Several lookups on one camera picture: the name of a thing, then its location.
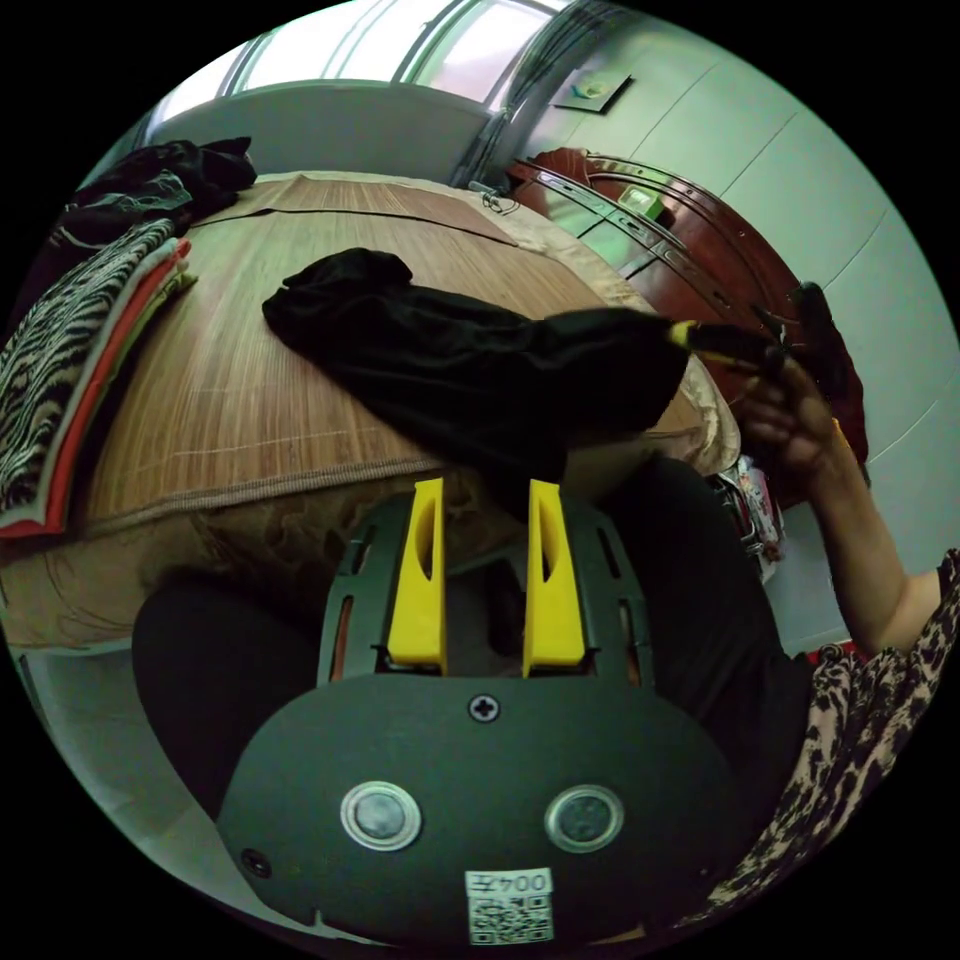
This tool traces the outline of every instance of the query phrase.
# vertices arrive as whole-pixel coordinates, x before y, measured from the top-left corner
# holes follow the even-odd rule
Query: black pants
[[[692,468],[656,459],[600,506],[646,595],[658,692],[713,736],[762,829],[799,756],[812,668],[783,653],[733,521]],[[282,612],[216,583],[161,589],[133,629],[144,710],[213,817],[249,739],[315,686],[317,663]]]

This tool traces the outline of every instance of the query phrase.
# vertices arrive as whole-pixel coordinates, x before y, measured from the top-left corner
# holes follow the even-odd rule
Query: black cloth
[[[784,653],[733,518],[693,467],[658,457],[598,506],[646,599],[657,692],[713,737],[759,835],[800,757],[814,666]]]
[[[167,218],[183,236],[194,220],[232,206],[256,171],[249,137],[198,147],[174,140],[134,150],[70,199],[33,262],[7,320],[4,343],[64,274],[146,220]]]
[[[800,755],[813,666],[783,652],[733,521],[692,467],[653,460],[601,506],[645,593],[657,691],[714,739],[759,835]],[[253,734],[315,687],[318,635],[319,625],[294,624],[267,598],[211,578],[178,579],[141,609],[140,700],[211,817]]]
[[[411,280],[392,254],[346,250],[284,280],[263,313],[381,420],[477,469],[518,518],[531,479],[561,479],[571,436],[649,429],[686,370],[659,316],[602,308],[533,323]]]

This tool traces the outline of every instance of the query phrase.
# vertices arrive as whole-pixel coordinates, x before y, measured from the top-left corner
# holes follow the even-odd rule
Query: small picture
[[[567,78],[550,103],[565,110],[606,113],[632,82],[629,73],[578,70]]]

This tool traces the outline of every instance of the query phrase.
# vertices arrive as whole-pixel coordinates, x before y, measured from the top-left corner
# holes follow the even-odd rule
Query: person
[[[787,656],[733,523],[685,464],[655,460],[602,504],[646,595],[658,692],[711,733],[752,797],[756,839],[680,927],[746,905],[843,830],[924,714],[960,622],[960,550],[937,569],[904,570],[829,405],[795,360],[775,381],[751,381],[741,409],[744,435],[808,493],[860,655],[828,647],[816,667]]]
[[[936,570],[906,573],[829,405],[799,364],[788,358],[776,382],[755,379],[742,411],[745,436],[808,493],[861,655],[828,648],[814,666],[784,652],[732,518],[689,465],[655,457],[598,504],[644,593],[657,693],[713,738],[750,818],[738,866],[673,927],[677,935],[746,905],[845,827],[923,715],[960,620],[960,551]],[[169,597],[163,603],[171,608]],[[195,629],[138,621],[134,667],[168,756],[215,817],[249,736],[315,685],[317,652],[295,631],[254,642],[202,608],[190,616]],[[613,939],[645,936],[638,928]]]

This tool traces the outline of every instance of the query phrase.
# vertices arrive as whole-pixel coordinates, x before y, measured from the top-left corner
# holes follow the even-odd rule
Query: bamboo mat
[[[289,180],[254,184],[232,207],[197,221],[195,228],[268,211],[376,213],[436,223],[510,246],[517,245],[482,213],[455,197],[399,184],[315,180],[301,174]]]
[[[355,246],[395,253],[416,284],[533,320],[602,305],[548,257],[419,220],[270,214],[209,223],[190,238],[200,279],[146,344],[78,504],[88,535],[439,465],[267,327],[263,301],[321,257]]]

